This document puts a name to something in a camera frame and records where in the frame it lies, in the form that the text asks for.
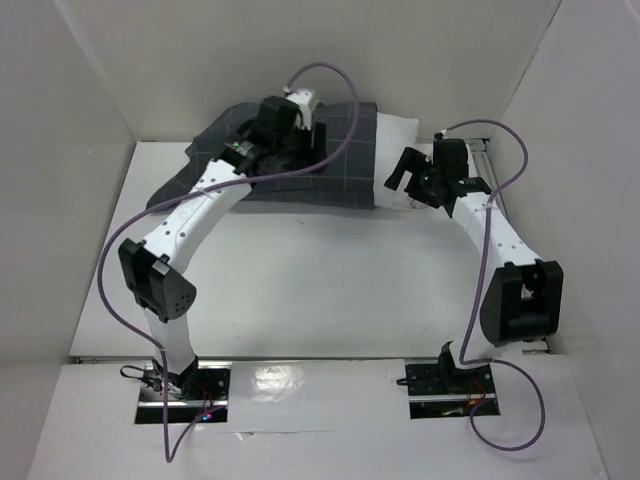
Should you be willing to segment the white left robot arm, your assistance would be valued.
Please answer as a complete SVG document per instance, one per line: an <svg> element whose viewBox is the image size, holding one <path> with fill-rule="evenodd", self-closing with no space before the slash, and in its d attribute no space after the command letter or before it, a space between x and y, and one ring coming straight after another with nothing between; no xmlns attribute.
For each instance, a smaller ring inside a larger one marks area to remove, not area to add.
<svg viewBox="0 0 640 480"><path fill-rule="evenodd" d="M124 240L118 256L127 287L161 345L154 367L163 389L176 399L197 387L198 359L187 312L196 288L184 276L196 250L222 217L249 195L251 178L314 165L326 154L326 126L313 119L319 99L311 89L266 97L254 117L203 153L203 169L165 223L141 241Z"/></svg>

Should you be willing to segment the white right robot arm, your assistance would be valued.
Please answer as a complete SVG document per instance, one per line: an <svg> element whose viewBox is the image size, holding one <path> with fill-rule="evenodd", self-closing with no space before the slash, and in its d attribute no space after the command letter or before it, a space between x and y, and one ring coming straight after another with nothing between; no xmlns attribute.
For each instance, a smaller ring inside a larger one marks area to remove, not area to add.
<svg viewBox="0 0 640 480"><path fill-rule="evenodd" d="M457 392L506 346L557 332L564 272L524 243L485 180L470 176L463 140L437 139L430 156L405 148L384 185L396 191L404 177L408 196L444 209L481 254L469 323L463 337L446 343L438 357L438 384Z"/></svg>

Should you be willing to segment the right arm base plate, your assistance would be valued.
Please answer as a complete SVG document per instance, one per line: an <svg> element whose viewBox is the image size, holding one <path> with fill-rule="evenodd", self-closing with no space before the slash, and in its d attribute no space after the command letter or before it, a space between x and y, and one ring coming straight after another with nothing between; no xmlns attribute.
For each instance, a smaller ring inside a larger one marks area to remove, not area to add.
<svg viewBox="0 0 640 480"><path fill-rule="evenodd" d="M490 367L458 369L446 343L439 356L430 360L409 360L404 376L395 381L406 389L411 419L461 418L500 414Z"/></svg>

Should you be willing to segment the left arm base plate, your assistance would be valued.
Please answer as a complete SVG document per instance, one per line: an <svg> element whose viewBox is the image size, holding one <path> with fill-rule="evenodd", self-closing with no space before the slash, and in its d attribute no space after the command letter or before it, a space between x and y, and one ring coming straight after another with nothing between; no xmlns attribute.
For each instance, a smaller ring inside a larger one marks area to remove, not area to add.
<svg viewBox="0 0 640 480"><path fill-rule="evenodd" d="M168 423L188 424L195 417L201 423L226 423L231 382L230 362L201 361L195 376L184 391L171 386L168 394ZM143 367L124 365L120 376L139 383L134 423L163 423L161 377L151 364Z"/></svg>

